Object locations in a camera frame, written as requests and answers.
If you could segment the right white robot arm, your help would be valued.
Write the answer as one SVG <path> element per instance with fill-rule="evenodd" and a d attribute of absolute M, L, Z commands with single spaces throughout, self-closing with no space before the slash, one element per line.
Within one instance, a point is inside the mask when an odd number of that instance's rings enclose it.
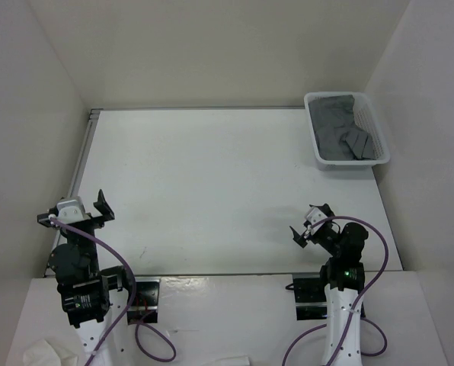
<path fill-rule="evenodd" d="M 321 267 L 317 291 L 327 302 L 327 335 L 323 365 L 361 365 L 360 311 L 358 296 L 365 287 L 361 262 L 367 230 L 349 222 L 339 228 L 331 221 L 319 221 L 334 216 L 331 208 L 312 205 L 305 215 L 305 231 L 293 231 L 293 240 L 301 247 L 308 243 L 320 245 L 330 255 Z"/>

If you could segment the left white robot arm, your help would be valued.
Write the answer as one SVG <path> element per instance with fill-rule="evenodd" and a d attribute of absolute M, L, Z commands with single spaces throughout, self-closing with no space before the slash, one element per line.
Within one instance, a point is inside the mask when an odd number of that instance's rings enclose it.
<path fill-rule="evenodd" d="M 85 363 L 128 365 L 126 347 L 113 332 L 127 328 L 136 280 L 125 259 L 94 234 L 115 218 L 102 192 L 94 208 L 96 217 L 79 196 L 63 198 L 37 222 L 66 239 L 52 250 L 47 266 L 55 275 L 62 310 L 81 339 Z"/>

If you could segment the grey pleated skirt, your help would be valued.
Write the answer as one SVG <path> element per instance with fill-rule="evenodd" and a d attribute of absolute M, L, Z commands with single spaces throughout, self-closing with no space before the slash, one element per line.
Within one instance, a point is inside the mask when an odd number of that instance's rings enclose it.
<path fill-rule="evenodd" d="M 356 125 L 354 96 L 338 95 L 309 102 L 320 157 L 332 161 L 374 160 L 372 136 Z"/>

